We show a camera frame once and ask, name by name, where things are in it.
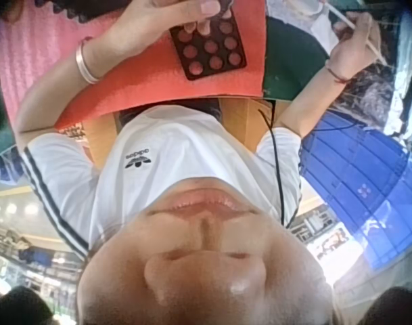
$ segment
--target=bracelet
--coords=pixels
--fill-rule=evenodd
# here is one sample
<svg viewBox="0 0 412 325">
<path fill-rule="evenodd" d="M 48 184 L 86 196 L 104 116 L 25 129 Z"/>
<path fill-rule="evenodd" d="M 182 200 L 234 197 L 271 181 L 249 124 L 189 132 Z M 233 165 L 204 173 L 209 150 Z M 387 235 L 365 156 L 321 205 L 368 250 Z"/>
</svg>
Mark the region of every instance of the bracelet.
<svg viewBox="0 0 412 325">
<path fill-rule="evenodd" d="M 76 49 L 76 65 L 78 66 L 79 72 L 81 76 L 83 76 L 84 80 L 88 82 L 90 85 L 94 85 L 100 81 L 100 79 L 95 78 L 91 73 L 90 70 L 85 65 L 84 55 L 83 55 L 83 47 L 85 42 L 87 42 L 91 37 L 86 37 L 81 41 L 81 44 Z"/>
<path fill-rule="evenodd" d="M 329 60 L 326 60 L 325 67 L 326 67 L 327 71 L 329 71 L 329 73 L 330 73 L 332 76 L 334 76 L 336 83 L 340 83 L 340 84 L 342 84 L 342 85 L 347 85 L 347 84 L 352 80 L 351 78 L 350 78 L 350 79 L 344 79 L 344 78 L 338 76 L 338 75 L 329 67 Z"/>
</svg>

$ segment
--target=hand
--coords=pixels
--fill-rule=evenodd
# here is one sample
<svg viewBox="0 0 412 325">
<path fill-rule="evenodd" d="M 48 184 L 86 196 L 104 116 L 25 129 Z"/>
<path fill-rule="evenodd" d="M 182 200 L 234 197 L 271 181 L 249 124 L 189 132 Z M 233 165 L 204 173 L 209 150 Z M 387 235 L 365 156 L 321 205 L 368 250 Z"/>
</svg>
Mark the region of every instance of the hand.
<svg viewBox="0 0 412 325">
<path fill-rule="evenodd" d="M 222 18 L 224 19 L 229 19 L 231 18 L 231 10 L 228 9 L 223 15 Z M 188 33 L 193 33 L 195 29 L 198 29 L 198 32 L 201 35 L 209 35 L 210 34 L 210 20 L 202 20 L 200 22 L 189 22 L 185 24 L 185 30 Z"/>
<path fill-rule="evenodd" d="M 347 18 L 356 24 L 356 29 L 353 32 L 344 22 L 334 25 L 340 43 L 332 50 L 328 63 L 328 67 L 343 79 L 353 78 L 377 59 L 367 46 L 368 39 L 378 49 L 382 43 L 379 25 L 370 14 L 348 12 Z"/>
<path fill-rule="evenodd" d="M 122 59 L 136 56 L 168 29 L 219 13 L 217 0 L 133 0 L 103 36 Z"/>
</svg>

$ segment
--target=silver bangle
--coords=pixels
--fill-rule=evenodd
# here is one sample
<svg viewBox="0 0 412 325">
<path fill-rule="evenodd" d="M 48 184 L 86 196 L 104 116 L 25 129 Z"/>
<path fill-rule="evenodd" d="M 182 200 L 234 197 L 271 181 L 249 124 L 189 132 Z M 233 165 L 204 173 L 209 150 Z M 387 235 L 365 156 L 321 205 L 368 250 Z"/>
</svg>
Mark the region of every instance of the silver bangle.
<svg viewBox="0 0 412 325">
<path fill-rule="evenodd" d="M 83 76 L 84 80 L 88 82 L 90 85 L 94 85 L 100 81 L 100 79 L 95 78 L 91 73 L 90 70 L 85 65 L 84 55 L 83 55 L 83 47 L 86 42 L 86 39 L 81 41 L 81 44 L 76 49 L 76 65 L 78 66 L 79 72 L 81 76 Z"/>
</svg>

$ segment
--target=nose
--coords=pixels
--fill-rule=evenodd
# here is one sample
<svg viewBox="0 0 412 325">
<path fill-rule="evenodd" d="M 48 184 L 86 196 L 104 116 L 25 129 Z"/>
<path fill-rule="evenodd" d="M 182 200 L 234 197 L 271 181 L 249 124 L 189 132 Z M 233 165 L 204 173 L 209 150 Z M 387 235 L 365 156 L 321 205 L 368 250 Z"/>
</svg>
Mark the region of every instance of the nose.
<svg viewBox="0 0 412 325">
<path fill-rule="evenodd" d="M 189 311 L 196 321 L 200 315 L 212 314 L 246 319 L 245 314 L 264 297 L 265 280 L 263 260 L 239 253 L 163 254 L 152 257 L 145 266 L 145 281 L 159 306 L 172 313 Z"/>
</svg>

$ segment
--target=person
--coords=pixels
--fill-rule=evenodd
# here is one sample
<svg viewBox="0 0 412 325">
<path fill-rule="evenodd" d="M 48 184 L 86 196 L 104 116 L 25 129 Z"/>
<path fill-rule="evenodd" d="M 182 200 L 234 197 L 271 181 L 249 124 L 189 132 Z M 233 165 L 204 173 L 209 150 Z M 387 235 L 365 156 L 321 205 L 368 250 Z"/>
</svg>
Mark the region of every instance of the person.
<svg viewBox="0 0 412 325">
<path fill-rule="evenodd" d="M 342 42 L 326 67 L 274 121 L 283 202 L 272 136 L 252 154 L 204 110 L 171 104 L 142 111 L 101 171 L 53 127 L 90 87 L 86 79 L 104 78 L 172 26 L 192 31 L 198 22 L 207 34 L 207 19 L 219 11 L 216 0 L 133 0 L 102 36 L 83 44 L 79 63 L 75 53 L 58 62 L 21 104 L 15 132 L 30 182 L 60 235 L 88 255 L 77 292 L 81 324 L 334 318 L 322 269 L 285 226 L 300 200 L 301 139 L 346 80 L 375 61 L 366 42 L 380 46 L 380 30 L 369 14 L 348 15 L 354 32 L 336 26 Z"/>
</svg>

